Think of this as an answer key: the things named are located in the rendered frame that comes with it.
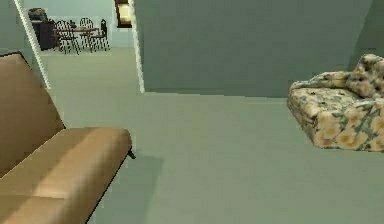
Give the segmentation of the black cabinet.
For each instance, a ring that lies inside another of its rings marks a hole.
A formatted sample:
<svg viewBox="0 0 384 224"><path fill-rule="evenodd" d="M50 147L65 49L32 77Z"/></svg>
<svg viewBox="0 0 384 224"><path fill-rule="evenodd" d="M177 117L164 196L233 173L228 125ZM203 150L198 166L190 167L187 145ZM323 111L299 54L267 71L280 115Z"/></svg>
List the black cabinet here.
<svg viewBox="0 0 384 224"><path fill-rule="evenodd" d="M53 49L57 46L55 24L52 21L33 21L32 26L42 51Z"/></svg>

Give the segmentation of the tan sofa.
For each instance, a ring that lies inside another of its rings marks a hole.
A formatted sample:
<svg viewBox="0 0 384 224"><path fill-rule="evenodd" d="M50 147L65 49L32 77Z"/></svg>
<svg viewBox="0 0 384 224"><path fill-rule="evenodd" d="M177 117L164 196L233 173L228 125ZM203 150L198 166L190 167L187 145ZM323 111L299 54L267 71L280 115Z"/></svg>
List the tan sofa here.
<svg viewBox="0 0 384 224"><path fill-rule="evenodd" d="M128 130L66 127L22 53L0 55L0 224L87 224L133 156Z"/></svg>

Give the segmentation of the dark framed wall picture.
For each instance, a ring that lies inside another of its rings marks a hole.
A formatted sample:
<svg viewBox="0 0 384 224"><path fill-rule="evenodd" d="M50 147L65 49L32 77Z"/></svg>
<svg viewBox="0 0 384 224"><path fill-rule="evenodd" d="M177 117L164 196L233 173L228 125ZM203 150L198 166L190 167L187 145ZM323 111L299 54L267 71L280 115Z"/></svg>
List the dark framed wall picture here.
<svg viewBox="0 0 384 224"><path fill-rule="evenodd" d="M128 0L114 0L118 28L131 28L131 13Z"/></svg>

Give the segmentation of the round brown dining table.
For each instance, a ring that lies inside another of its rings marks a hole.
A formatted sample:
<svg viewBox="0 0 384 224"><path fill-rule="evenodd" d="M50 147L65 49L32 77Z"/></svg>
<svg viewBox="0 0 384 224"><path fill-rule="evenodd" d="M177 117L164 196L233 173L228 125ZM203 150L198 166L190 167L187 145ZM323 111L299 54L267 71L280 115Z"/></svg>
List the round brown dining table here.
<svg viewBox="0 0 384 224"><path fill-rule="evenodd" d="M77 37L77 34L80 35L81 32L83 32L83 29L81 27L76 27L76 28L72 28L73 29L73 32L75 34L75 36ZM93 33L97 31L97 28L93 28L92 29Z"/></svg>

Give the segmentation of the floral patterned sofa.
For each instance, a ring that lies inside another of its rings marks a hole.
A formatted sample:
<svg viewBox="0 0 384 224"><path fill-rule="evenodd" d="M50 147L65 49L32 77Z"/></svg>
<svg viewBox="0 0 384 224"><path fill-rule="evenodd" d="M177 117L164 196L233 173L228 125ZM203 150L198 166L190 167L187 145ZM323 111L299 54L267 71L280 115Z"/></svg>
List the floral patterned sofa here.
<svg viewBox="0 0 384 224"><path fill-rule="evenodd" d="M384 153L384 58L294 82L287 107L316 147Z"/></svg>

